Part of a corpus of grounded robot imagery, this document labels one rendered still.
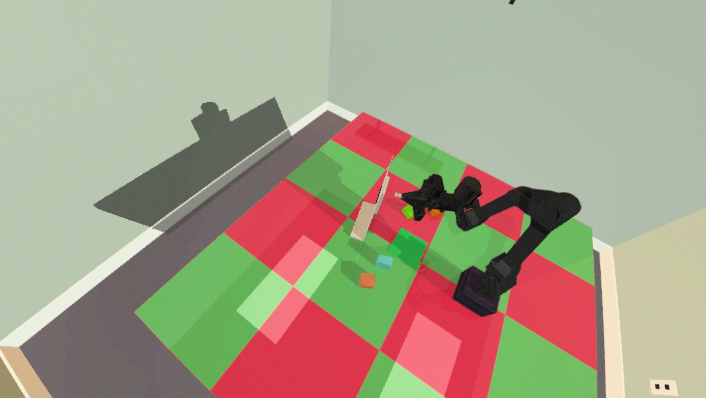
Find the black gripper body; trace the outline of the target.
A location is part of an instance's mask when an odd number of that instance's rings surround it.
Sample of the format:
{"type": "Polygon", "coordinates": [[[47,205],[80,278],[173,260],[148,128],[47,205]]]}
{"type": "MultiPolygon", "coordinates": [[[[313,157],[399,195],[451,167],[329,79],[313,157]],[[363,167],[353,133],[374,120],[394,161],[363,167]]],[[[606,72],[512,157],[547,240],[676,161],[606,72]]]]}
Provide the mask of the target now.
{"type": "Polygon", "coordinates": [[[421,203],[422,209],[420,212],[417,212],[417,210],[413,207],[415,221],[421,221],[424,218],[426,215],[426,207],[428,208],[428,211],[436,209],[439,210],[439,213],[443,213],[451,207],[452,197],[450,193],[447,193],[446,190],[444,190],[442,177],[439,174],[432,174],[430,181],[433,185],[430,189],[427,188],[427,202],[425,204],[421,203]]]}

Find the green flat square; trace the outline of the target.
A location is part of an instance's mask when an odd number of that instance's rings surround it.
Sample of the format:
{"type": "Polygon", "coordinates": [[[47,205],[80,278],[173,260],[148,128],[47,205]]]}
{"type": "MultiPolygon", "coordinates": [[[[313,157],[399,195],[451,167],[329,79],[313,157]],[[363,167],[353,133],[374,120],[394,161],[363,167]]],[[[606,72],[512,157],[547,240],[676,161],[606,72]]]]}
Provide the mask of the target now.
{"type": "Polygon", "coordinates": [[[427,244],[401,227],[388,251],[416,268],[427,244]]]}

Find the small olive green block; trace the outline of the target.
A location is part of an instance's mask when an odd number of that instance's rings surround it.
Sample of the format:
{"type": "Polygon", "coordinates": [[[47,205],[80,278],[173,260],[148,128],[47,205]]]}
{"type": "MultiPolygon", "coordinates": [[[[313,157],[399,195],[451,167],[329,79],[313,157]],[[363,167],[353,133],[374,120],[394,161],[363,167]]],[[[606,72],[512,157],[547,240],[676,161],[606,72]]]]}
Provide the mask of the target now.
{"type": "Polygon", "coordinates": [[[413,207],[411,205],[404,207],[402,212],[408,218],[408,220],[414,217],[413,207]]]}

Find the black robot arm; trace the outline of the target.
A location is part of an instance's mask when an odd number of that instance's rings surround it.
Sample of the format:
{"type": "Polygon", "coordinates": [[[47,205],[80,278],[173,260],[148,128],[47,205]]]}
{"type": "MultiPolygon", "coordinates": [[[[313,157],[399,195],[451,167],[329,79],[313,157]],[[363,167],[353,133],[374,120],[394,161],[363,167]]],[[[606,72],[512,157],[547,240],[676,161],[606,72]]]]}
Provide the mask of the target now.
{"type": "Polygon", "coordinates": [[[478,179],[466,176],[454,193],[450,193],[452,203],[447,211],[455,212],[456,224],[464,232],[513,206],[531,216],[530,226],[510,251],[492,259],[485,267],[485,276],[476,275],[475,294],[494,302],[495,296],[517,285],[524,260],[553,230],[578,214],[581,203],[571,193],[519,186],[480,207],[477,198],[483,194],[481,188],[478,179]]]}

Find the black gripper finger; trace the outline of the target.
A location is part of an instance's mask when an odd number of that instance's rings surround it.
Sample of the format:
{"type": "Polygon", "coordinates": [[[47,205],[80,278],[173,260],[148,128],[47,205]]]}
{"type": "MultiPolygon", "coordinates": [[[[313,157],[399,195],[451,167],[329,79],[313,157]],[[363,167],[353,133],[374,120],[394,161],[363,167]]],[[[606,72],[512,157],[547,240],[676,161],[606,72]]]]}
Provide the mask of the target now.
{"type": "Polygon", "coordinates": [[[417,210],[417,212],[420,212],[420,211],[421,211],[421,209],[422,209],[421,203],[416,202],[416,201],[412,201],[412,200],[409,200],[409,199],[406,199],[406,198],[404,198],[404,199],[402,199],[402,200],[405,201],[406,203],[408,203],[409,205],[411,205],[412,207],[414,207],[414,208],[417,210]]]}
{"type": "Polygon", "coordinates": [[[401,194],[402,197],[425,204],[428,200],[428,193],[426,184],[420,189],[412,192],[406,192],[401,194]]]}

